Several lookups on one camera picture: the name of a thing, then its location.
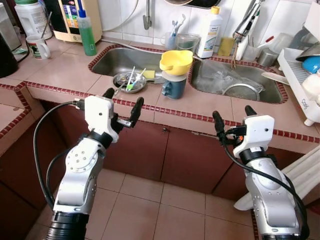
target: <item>blue bowl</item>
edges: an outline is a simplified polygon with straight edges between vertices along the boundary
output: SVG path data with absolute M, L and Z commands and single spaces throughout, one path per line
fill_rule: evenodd
M 302 63 L 302 67 L 308 72 L 315 74 L 320 69 L 320 56 L 310 56 Z

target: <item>kitchen sink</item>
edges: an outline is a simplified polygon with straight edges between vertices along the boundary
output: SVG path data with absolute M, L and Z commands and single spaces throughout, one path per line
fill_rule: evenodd
M 128 48 L 114 48 L 109 50 L 93 67 L 96 74 L 115 76 L 122 72 L 140 72 L 144 68 L 154 70 L 155 77 L 161 77 L 162 70 L 159 68 L 161 54 L 143 52 Z
M 229 63 L 224 63 L 224 62 L 218 62 L 218 63 L 222 64 L 226 69 L 231 70 L 231 65 Z M 196 61 L 194 63 L 193 70 L 192 70 L 192 77 L 191 77 L 191 85 L 195 89 L 202 92 L 212 93 L 212 94 L 222 94 L 221 91 L 218 91 L 218 90 L 215 91 L 215 89 L 219 88 L 218 87 L 219 80 L 214 81 L 211 78 L 205 78 L 200 76 L 201 75 L 200 71 L 205 71 L 206 73 L 212 72 L 212 74 L 214 74 L 214 70 L 210 68 L 208 64 L 204 64 L 203 66 L 202 65 L 203 63 L 201 61 Z M 276 82 L 261 76 L 261 73 L 265 72 L 264 70 L 257 67 L 253 67 L 253 66 L 237 65 L 234 71 L 238 75 L 240 75 L 242 78 L 248 78 L 252 81 L 255 81 L 256 83 L 263 85 L 264 91 L 260 92 L 259 94 L 260 102 L 277 104 L 283 100 Z

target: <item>yellow bottle cap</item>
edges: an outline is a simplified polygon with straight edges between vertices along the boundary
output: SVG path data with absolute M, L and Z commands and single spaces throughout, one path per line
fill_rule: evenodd
M 212 14 L 219 14 L 219 13 L 220 13 L 220 7 L 218 7 L 218 6 L 212 6 L 212 7 L 211 7 L 211 13 L 212 13 Z

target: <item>wall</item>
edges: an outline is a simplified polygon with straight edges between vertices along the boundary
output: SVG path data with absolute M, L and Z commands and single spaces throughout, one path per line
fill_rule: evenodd
M 223 24 L 217 39 L 219 46 L 221 36 L 231 37 L 240 23 L 251 0 L 221 0 L 220 14 Z M 268 37 L 279 33 L 294 36 L 303 26 L 312 2 L 316 0 L 266 0 L 261 8 L 260 17 L 253 32 L 254 44 L 263 43 Z M 135 0 L 98 0 L 102 29 L 108 30 L 118 26 L 132 12 Z M 199 34 L 201 19 L 209 12 L 190 6 L 171 5 L 164 0 L 150 0 L 152 27 L 144 29 L 143 15 L 146 14 L 146 0 L 139 0 L 131 18 L 121 27 L 104 31 L 105 37 L 124 39 L 148 44 L 160 45 L 165 32 L 172 30 L 172 20 L 179 20 L 185 14 L 186 20 L 180 33 Z

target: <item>tiled floor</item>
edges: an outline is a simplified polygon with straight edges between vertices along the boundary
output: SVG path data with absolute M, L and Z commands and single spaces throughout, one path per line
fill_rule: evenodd
M 232 201 L 107 169 L 97 185 L 88 240 L 254 240 L 250 212 Z M 25 240 L 46 236 L 51 213 L 47 206 Z M 310 239 L 320 240 L 320 218 L 309 218 Z

